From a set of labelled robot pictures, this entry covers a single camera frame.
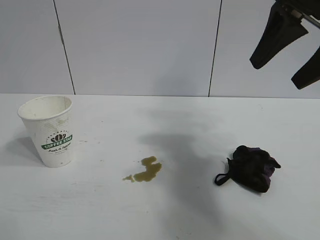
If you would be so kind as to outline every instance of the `coffee spill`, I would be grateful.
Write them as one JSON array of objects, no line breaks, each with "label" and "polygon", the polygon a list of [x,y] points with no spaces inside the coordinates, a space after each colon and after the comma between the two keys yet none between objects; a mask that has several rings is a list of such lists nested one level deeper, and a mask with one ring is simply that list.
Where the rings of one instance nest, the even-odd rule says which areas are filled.
[{"label": "coffee spill", "polygon": [[135,180],[133,179],[132,175],[129,175],[129,176],[123,178],[122,180],[123,180],[123,181],[125,181],[125,180],[130,180],[132,183],[135,182]]},{"label": "coffee spill", "polygon": [[125,177],[123,180],[131,180],[131,182],[150,182],[152,179],[154,179],[157,175],[157,173],[160,171],[162,168],[162,164],[160,162],[154,163],[157,161],[157,158],[155,156],[147,157],[141,160],[142,166],[145,166],[145,171],[139,172],[135,175],[129,175]]}]

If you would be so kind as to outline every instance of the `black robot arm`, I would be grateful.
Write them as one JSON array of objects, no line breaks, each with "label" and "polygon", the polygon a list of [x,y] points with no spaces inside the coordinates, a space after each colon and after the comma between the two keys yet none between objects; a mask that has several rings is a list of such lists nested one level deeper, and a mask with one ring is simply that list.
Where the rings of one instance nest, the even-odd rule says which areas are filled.
[{"label": "black robot arm", "polygon": [[[262,68],[277,53],[295,40],[308,34],[301,25],[305,18],[320,29],[320,0],[276,0],[262,38],[250,61],[255,69]],[[320,48],[292,77],[298,89],[320,80]]]}]

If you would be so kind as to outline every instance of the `green label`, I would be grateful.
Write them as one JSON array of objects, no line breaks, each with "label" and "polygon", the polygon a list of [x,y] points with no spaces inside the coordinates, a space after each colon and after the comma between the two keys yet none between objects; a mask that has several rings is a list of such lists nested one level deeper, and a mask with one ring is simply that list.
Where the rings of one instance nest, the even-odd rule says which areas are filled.
[{"label": "green label", "polygon": [[48,143],[48,144],[45,144],[45,145],[42,145],[41,147],[44,149],[44,150],[47,150],[47,149],[51,149],[53,147],[57,147],[61,144],[65,144],[67,142],[70,142],[72,140],[72,135],[60,140],[60,141],[56,141],[56,142],[53,142],[53,143]]}]

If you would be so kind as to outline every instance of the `white wall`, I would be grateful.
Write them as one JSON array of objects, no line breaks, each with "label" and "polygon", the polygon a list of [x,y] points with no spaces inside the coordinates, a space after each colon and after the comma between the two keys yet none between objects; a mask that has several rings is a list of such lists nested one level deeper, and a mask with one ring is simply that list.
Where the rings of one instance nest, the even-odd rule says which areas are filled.
[{"label": "white wall", "polygon": [[211,96],[320,98],[320,81],[302,90],[292,76],[320,45],[320,30],[309,31],[256,70],[249,59],[265,30],[275,0],[223,0],[213,65]]},{"label": "white wall", "polygon": [[0,93],[73,93],[52,0],[1,0]]},{"label": "white wall", "polygon": [[220,0],[56,0],[77,94],[207,96]]}]

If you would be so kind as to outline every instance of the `panel seam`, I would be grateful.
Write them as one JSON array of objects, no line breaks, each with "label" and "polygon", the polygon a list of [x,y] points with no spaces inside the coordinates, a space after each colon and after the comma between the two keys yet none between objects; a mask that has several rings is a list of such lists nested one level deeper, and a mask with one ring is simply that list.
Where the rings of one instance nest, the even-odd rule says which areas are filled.
[{"label": "panel seam", "polygon": [[210,75],[210,83],[209,83],[208,97],[210,97],[211,84],[212,84],[212,76],[213,76],[213,72],[214,72],[214,64],[215,64],[215,57],[216,57],[216,50],[217,50],[219,27],[220,27],[220,17],[221,17],[222,1],[223,1],[223,0],[220,0],[220,9],[219,9],[219,17],[218,17],[218,23],[217,23],[217,27],[216,27],[216,35],[215,35],[215,42],[214,42],[214,49],[213,49],[212,68],[211,68],[211,75]]},{"label": "panel seam", "polygon": [[68,70],[69,70],[69,75],[70,75],[70,79],[71,79],[73,94],[76,95],[74,80],[73,80],[73,78],[72,78],[71,69],[70,69],[70,64],[69,64],[69,59],[68,59],[68,55],[67,55],[67,51],[66,51],[66,45],[65,45],[64,37],[63,37],[63,35],[62,35],[61,25],[60,25],[60,21],[59,21],[59,17],[58,17],[58,11],[57,11],[57,6],[56,6],[56,1],[55,1],[55,0],[52,0],[52,1],[53,1],[53,5],[54,5],[56,20],[57,20],[57,23],[58,23],[58,30],[59,30],[59,34],[60,34],[60,38],[61,38],[61,43],[62,43],[63,50],[64,50],[65,60],[66,60],[66,64],[67,64],[67,67],[68,67]]}]

